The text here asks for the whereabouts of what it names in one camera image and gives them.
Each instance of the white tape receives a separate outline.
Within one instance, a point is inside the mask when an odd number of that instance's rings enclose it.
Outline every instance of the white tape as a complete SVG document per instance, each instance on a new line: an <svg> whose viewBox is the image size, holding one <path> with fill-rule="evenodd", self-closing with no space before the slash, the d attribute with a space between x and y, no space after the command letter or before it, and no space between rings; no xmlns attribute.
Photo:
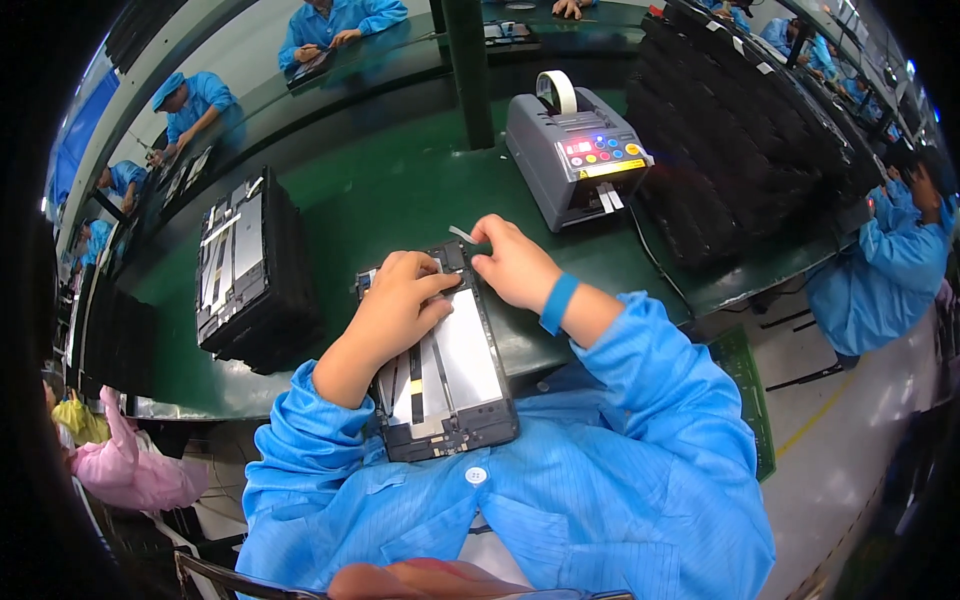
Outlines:
<svg viewBox="0 0 960 600"><path fill-rule="evenodd" d="M464 241L467 242L468 244L473 244L474 246L476 246L477 244L480 243L475 239L473 239L472 235L470 235L469 233L467 233L466 231L463 231L458 227L454 227L451 225L449 228L447 228L447 230L450 233L453 233L454 235L459 235L460 237L464 238Z"/></svg>
<svg viewBox="0 0 960 600"><path fill-rule="evenodd" d="M577 94L563 71L543 71L537 76L537 97L543 98L560 114L577 111Z"/></svg>
<svg viewBox="0 0 960 600"><path fill-rule="evenodd" d="M604 214L613 212L613 204L610 202L610 196L607 195L607 187L601 183L597 186L597 195L600 196L600 204L603 205Z"/></svg>

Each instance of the adhesive tape strip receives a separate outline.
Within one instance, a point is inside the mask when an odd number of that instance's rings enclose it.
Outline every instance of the adhesive tape strip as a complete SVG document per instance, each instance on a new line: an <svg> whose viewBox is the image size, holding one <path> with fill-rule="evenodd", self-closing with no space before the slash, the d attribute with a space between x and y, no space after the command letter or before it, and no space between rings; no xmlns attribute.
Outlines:
<svg viewBox="0 0 960 600"><path fill-rule="evenodd" d="M577 94L563 71L543 71L537 76L537 97L545 99L560 114L577 111Z"/></svg>

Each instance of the stack of black trays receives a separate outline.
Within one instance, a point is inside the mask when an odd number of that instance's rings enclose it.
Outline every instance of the stack of black trays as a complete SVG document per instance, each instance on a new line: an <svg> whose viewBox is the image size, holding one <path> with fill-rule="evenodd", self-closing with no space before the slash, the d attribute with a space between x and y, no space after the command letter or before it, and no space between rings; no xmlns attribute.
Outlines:
<svg viewBox="0 0 960 600"><path fill-rule="evenodd" d="M84 287L94 277L94 266L84 270ZM154 394L154 346L156 341L156 309L123 292L103 273L97 277L89 294L89 310L85 321L83 376L80 389L85 396L98 396L100 386L135 396Z"/></svg>
<svg viewBox="0 0 960 600"><path fill-rule="evenodd" d="M205 214L196 309L200 348L261 374L323 337L300 213L270 167Z"/></svg>
<svg viewBox="0 0 960 600"><path fill-rule="evenodd" d="M841 212L869 220L865 196L883 179L862 138L851 144L749 36L668 9L643 21L626 118L656 159L638 198L676 262L707 266Z"/></svg>

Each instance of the cable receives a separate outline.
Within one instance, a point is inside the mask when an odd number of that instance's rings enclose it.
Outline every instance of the cable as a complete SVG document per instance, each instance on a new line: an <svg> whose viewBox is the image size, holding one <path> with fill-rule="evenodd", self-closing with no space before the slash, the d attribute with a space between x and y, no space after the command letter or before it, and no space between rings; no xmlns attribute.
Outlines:
<svg viewBox="0 0 960 600"><path fill-rule="evenodd" d="M636 204L636 194L634 194L634 197L631 199L631 202L630 202L630 216L633 217L634 219L634 227L636 229L636 234L640 237L640 244L643 246L643 251L646 252L647 258L649 258L650 262L653 263L660 277L666 279L666 282L670 284L670 287L673 288L673 291L676 292L677 296L680 297L681 302L683 302L684 307L686 307L686 312L690 314L690 319L696 321L697 315L696 313L693 312L693 306L690 305L690 302L687 301L686 296L684 296L684 293L680 291L680 287L678 287L677 284L674 282L674 280L670 277L670 275L667 274L667 272L661 266L660 262L657 260L654 254L650 251L650 247L647 246L647 240L645 237L643 237L643 229L640 228L640 221L636 217L636 211L634 210L635 204Z"/></svg>

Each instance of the hand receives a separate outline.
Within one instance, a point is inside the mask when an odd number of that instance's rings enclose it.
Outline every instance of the hand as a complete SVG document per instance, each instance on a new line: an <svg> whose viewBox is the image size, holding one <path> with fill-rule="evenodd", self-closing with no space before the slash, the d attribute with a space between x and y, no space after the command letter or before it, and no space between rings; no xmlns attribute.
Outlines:
<svg viewBox="0 0 960 600"><path fill-rule="evenodd" d="M317 48L317 44L303 44L294 51L294 59L299 62L310 62L315 59L318 54L320 54L320 49Z"/></svg>
<svg viewBox="0 0 960 600"><path fill-rule="evenodd" d="M330 40L330 47L336 48L349 42L350 40L363 35L359 29L344 29Z"/></svg>
<svg viewBox="0 0 960 600"><path fill-rule="evenodd" d="M193 131L193 128L190 128L180 134L180 137L177 138L177 154L183 152L183 149L186 148L186 145L190 143L190 140L192 140L193 136L196 134L197 133Z"/></svg>
<svg viewBox="0 0 960 600"><path fill-rule="evenodd" d="M100 388L100 401L104 403L105 406L115 406L117 409L120 408L120 395L117 394L117 391L113 388L104 386Z"/></svg>
<svg viewBox="0 0 960 600"><path fill-rule="evenodd" d="M493 256L477 254L472 264L500 298L518 308L543 312L553 286L563 274L557 263L516 225L499 215L487 215L477 221L470 235L493 246Z"/></svg>
<svg viewBox="0 0 960 600"><path fill-rule="evenodd" d="M427 275L419 277L422 272ZM437 263L423 252L393 252L342 339L362 348L371 367L379 369L450 313L450 302L434 297L458 283L460 276L438 274Z"/></svg>
<svg viewBox="0 0 960 600"><path fill-rule="evenodd" d="M152 167L163 164L163 152L161 150L154 150L154 153L147 159L147 164Z"/></svg>
<svg viewBox="0 0 960 600"><path fill-rule="evenodd" d="M560 14L564 19L571 16L580 20L580 2L578 0L557 0L553 5L553 13Z"/></svg>

